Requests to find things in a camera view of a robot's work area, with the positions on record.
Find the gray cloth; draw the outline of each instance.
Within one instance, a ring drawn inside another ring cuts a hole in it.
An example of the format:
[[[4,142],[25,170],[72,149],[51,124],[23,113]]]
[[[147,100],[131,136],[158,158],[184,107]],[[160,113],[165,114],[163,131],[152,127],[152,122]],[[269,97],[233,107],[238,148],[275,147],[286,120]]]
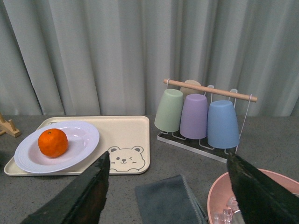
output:
[[[207,224],[185,178],[177,175],[135,188],[143,224]]]

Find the bear illustration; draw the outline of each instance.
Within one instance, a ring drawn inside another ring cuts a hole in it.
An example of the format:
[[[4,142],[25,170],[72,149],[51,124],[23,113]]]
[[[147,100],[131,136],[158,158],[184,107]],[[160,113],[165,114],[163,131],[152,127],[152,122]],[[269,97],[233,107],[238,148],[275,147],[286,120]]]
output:
[[[135,146],[133,148],[119,148],[117,146],[108,149],[110,155],[110,169],[116,172],[127,172],[140,170],[145,166],[142,157],[143,148]]]

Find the cup holder stand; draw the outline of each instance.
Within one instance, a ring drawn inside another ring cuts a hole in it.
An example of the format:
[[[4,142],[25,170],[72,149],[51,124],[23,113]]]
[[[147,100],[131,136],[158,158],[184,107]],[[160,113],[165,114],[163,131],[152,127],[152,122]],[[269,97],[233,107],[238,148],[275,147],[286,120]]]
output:
[[[236,153],[237,147],[220,149],[214,148],[207,143],[207,138],[203,138],[200,140],[192,140],[192,139],[183,139],[184,137],[179,133],[179,131],[172,133],[160,132],[157,135],[157,139],[159,141],[180,147],[182,149],[186,149],[188,151],[209,157],[211,159],[226,163],[228,160],[228,153],[233,152]]]
[[[241,133],[244,127],[245,119],[247,117],[247,112],[249,109],[250,102],[256,102],[257,97],[254,97],[252,95],[244,95],[239,94],[237,89],[231,89],[230,91],[223,91],[215,89],[213,85],[209,85],[208,87],[204,87],[201,85],[194,85],[189,83],[182,83],[174,80],[164,79],[164,83],[167,84],[166,88],[168,88],[168,85],[174,85],[179,87],[184,87],[187,89],[193,89],[197,91],[204,92],[204,95],[206,95],[207,92],[211,94],[211,102],[213,100],[213,94],[222,95],[228,97],[228,100],[231,98],[234,99],[234,106],[236,104],[236,99],[242,99],[248,101],[248,107],[245,114],[245,118],[243,121],[243,126],[241,128]],[[173,132],[173,133],[166,133],[166,132],[160,132],[157,136],[157,139],[159,141],[189,150],[191,152],[209,157],[211,159],[226,163],[228,161],[228,153],[233,152],[236,153],[238,146],[234,148],[227,148],[227,149],[220,149],[220,148],[212,148],[208,142],[207,137],[201,140],[192,140],[192,139],[186,139],[184,136],[182,136],[179,131]]]

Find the pink bowl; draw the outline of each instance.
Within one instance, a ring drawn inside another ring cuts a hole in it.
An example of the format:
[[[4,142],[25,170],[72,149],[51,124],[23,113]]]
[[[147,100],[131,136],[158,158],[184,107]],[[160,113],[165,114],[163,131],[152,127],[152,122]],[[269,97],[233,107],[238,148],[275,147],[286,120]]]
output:
[[[264,169],[259,170],[284,188],[288,189],[290,192],[299,194],[299,182],[272,171]],[[228,172],[226,172],[218,177],[218,179],[213,183],[207,198],[207,213],[210,224],[214,223],[215,213],[222,213],[223,209],[227,209],[226,204],[232,196],[234,196],[234,193]]]

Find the cream tray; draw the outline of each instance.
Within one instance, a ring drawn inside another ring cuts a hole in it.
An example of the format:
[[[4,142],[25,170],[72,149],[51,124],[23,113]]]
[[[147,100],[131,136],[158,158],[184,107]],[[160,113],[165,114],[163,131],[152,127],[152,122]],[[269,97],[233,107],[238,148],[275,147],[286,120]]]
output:
[[[145,116],[92,116],[53,117],[45,120],[38,129],[53,123],[81,120],[94,125],[100,140],[95,150],[76,165],[46,174],[29,173],[20,169],[14,157],[4,167],[9,176],[79,175],[105,151],[110,154],[111,175],[133,175],[145,172],[150,166],[150,121]],[[122,160],[133,161],[120,164]]]

